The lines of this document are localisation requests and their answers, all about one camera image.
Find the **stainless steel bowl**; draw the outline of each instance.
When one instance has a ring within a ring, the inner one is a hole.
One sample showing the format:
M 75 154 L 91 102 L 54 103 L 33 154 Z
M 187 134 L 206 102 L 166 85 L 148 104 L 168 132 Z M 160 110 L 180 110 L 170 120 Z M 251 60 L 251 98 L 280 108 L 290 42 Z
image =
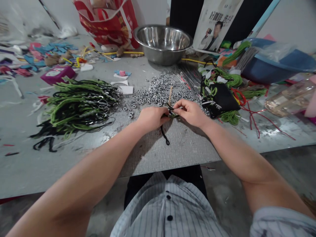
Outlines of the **stainless steel bowl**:
M 143 46 L 149 61 L 170 66 L 181 60 L 193 39 L 184 31 L 165 25 L 145 25 L 134 30 L 136 41 Z

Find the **gray floor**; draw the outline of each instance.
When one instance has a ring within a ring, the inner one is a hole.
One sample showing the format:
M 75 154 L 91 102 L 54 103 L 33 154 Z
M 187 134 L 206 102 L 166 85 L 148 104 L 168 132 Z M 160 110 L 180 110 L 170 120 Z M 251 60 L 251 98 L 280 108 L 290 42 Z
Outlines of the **gray floor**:
M 263 156 L 299 193 L 316 196 L 316 145 L 264 153 Z M 222 162 L 202 168 L 207 195 L 219 221 L 232 236 L 249 236 L 251 213 L 238 178 Z M 86 236 L 109 236 L 123 211 L 128 178 L 116 181 L 106 197 L 94 208 Z M 27 195 L 0 205 L 0 236 L 12 228 L 25 211 L 41 196 Z

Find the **blue tub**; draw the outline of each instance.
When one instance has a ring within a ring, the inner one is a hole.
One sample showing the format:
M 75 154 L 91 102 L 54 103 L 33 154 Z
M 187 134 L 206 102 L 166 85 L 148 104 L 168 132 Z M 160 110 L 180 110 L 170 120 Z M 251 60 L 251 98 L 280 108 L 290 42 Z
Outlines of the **blue tub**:
M 274 41 L 259 38 L 247 38 L 252 46 L 262 48 L 273 44 Z M 279 63 L 266 59 L 259 54 L 248 63 L 242 75 L 260 84 L 270 84 L 289 79 L 300 72 L 315 72 L 316 61 L 306 53 L 295 49 Z

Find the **striped shirt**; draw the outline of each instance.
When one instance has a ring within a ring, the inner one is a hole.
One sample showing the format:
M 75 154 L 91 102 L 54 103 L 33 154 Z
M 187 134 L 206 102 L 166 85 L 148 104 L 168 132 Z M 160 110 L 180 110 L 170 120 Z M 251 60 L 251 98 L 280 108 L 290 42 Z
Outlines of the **striped shirt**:
M 154 173 L 129 203 L 111 237 L 230 236 L 218 223 L 208 200 L 192 183 Z M 264 207 L 253 217 L 252 237 L 315 237 L 316 221 L 296 211 Z

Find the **red and white bag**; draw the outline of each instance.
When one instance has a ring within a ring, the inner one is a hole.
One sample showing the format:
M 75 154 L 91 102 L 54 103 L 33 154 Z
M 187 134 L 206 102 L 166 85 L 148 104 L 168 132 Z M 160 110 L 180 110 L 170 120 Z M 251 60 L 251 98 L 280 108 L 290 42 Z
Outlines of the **red and white bag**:
M 116 44 L 135 49 L 139 44 L 132 36 L 138 27 L 131 0 L 115 0 L 117 10 L 93 8 L 90 0 L 74 0 L 80 22 L 99 44 Z

